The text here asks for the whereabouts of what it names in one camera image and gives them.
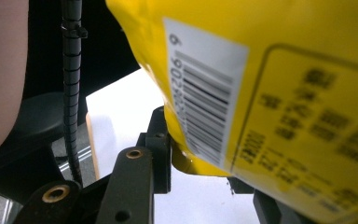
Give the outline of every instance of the black plastic bracket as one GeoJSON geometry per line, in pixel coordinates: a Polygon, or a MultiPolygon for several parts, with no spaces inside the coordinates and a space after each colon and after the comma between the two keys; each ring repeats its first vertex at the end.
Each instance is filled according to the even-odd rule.
{"type": "Polygon", "coordinates": [[[253,187],[243,183],[237,177],[230,176],[227,180],[231,186],[231,190],[236,194],[253,194],[255,192],[253,187]]]}
{"type": "Polygon", "coordinates": [[[260,224],[315,224],[259,190],[255,190],[254,205],[260,224]]]}
{"type": "Polygon", "coordinates": [[[14,224],[79,223],[81,187],[73,181],[51,182],[38,189],[24,205],[14,224]]]}
{"type": "Polygon", "coordinates": [[[87,38],[89,36],[89,32],[86,30],[86,28],[80,25],[72,30],[62,26],[62,35],[68,38],[87,38]]]}
{"type": "Polygon", "coordinates": [[[164,107],[153,111],[145,135],[145,146],[153,154],[154,192],[165,194],[171,191],[171,138],[164,118],[164,107]]]}
{"type": "Polygon", "coordinates": [[[118,156],[96,223],[153,223],[152,153],[130,147],[118,156]]]}

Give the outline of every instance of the barcode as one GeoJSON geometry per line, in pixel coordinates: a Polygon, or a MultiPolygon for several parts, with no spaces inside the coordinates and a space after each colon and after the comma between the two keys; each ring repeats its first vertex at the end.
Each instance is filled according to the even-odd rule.
{"type": "Polygon", "coordinates": [[[248,48],[200,28],[164,19],[168,74],[186,145],[224,166],[248,48]]]}
{"type": "Polygon", "coordinates": [[[183,65],[187,143],[219,164],[233,80],[181,51],[175,56],[183,65]]]}

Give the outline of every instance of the yellow package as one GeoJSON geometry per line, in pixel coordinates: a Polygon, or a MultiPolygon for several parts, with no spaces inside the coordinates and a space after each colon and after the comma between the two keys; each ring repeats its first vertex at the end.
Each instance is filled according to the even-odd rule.
{"type": "Polygon", "coordinates": [[[165,95],[178,169],[358,223],[358,1],[107,5],[165,95]]]}

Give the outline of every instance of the black plastic part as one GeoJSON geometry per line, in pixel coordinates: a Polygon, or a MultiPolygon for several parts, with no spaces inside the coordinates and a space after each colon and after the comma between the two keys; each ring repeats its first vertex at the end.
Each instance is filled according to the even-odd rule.
{"type": "Polygon", "coordinates": [[[153,223],[153,206],[152,153],[144,147],[122,150],[117,156],[96,223],[153,223]]]}
{"type": "Polygon", "coordinates": [[[33,194],[17,215],[14,224],[78,223],[82,214],[78,203],[80,195],[81,187],[76,182],[49,183],[33,194]]]}
{"type": "Polygon", "coordinates": [[[315,224],[259,190],[255,190],[254,205],[261,224],[315,224]]]}
{"type": "Polygon", "coordinates": [[[65,55],[63,54],[63,67],[66,71],[74,71],[80,68],[81,54],[65,55]]]}
{"type": "Polygon", "coordinates": [[[153,153],[154,192],[171,191],[171,138],[164,118],[164,107],[153,111],[145,137],[145,146],[153,153]]]}
{"type": "MultiPolygon", "coordinates": [[[[62,0],[62,38],[63,38],[63,74],[64,77],[64,106],[73,107],[78,105],[80,64],[81,64],[81,40],[87,37],[87,30],[81,27],[81,0],[62,0]],[[77,82],[71,77],[70,72],[77,71],[74,76],[77,82]]],[[[66,124],[64,125],[64,138],[66,153],[68,155],[69,167],[72,177],[76,182],[83,186],[83,180],[80,173],[80,163],[76,149],[76,131],[77,131],[77,113],[64,109],[66,124]]]]}
{"type": "Polygon", "coordinates": [[[62,17],[68,21],[81,20],[82,1],[81,0],[63,0],[62,17]]]}
{"type": "Polygon", "coordinates": [[[64,108],[64,115],[73,116],[77,114],[79,105],[67,106],[64,108]]]}
{"type": "Polygon", "coordinates": [[[81,204],[84,210],[81,224],[94,224],[97,219],[101,201],[106,192],[110,175],[99,179],[82,190],[81,204]]]}
{"type": "Polygon", "coordinates": [[[145,147],[146,146],[146,133],[140,133],[138,137],[138,141],[136,142],[137,147],[145,147]]]}
{"type": "Polygon", "coordinates": [[[75,84],[72,84],[72,85],[67,85],[67,83],[64,83],[63,85],[63,89],[64,89],[64,95],[65,97],[73,97],[75,96],[76,97],[76,101],[78,103],[78,98],[79,98],[79,89],[80,89],[80,85],[79,83],[75,83],[75,84]]]}
{"type": "Polygon", "coordinates": [[[21,204],[46,183],[63,180],[51,146],[27,149],[0,157],[0,195],[21,204]]]}
{"type": "Polygon", "coordinates": [[[76,93],[74,95],[66,95],[66,94],[64,94],[63,95],[63,104],[65,106],[71,107],[71,106],[74,106],[74,105],[78,104],[78,99],[79,99],[79,94],[78,93],[76,93]]]}
{"type": "Polygon", "coordinates": [[[227,178],[229,185],[231,186],[231,189],[236,194],[253,194],[255,192],[255,189],[251,186],[243,183],[236,177],[228,177],[227,178]]]}
{"type": "Polygon", "coordinates": [[[274,199],[259,190],[255,190],[254,205],[260,224],[280,223],[281,212],[274,199]]]}
{"type": "Polygon", "coordinates": [[[63,40],[63,54],[65,55],[79,55],[81,53],[81,39],[80,38],[64,38],[63,40]]]}
{"type": "Polygon", "coordinates": [[[309,220],[308,218],[300,215],[292,208],[286,206],[283,203],[276,201],[278,208],[282,214],[281,223],[293,223],[293,224],[315,224],[315,222],[309,220]]]}
{"type": "Polygon", "coordinates": [[[75,71],[63,71],[63,82],[66,85],[77,84],[80,81],[80,69],[75,71]]]}
{"type": "Polygon", "coordinates": [[[73,125],[77,123],[77,114],[74,114],[72,116],[66,116],[63,118],[63,123],[65,125],[73,125]]]}
{"type": "Polygon", "coordinates": [[[38,95],[21,102],[16,123],[0,151],[42,146],[58,140],[62,134],[62,92],[38,95]]]}

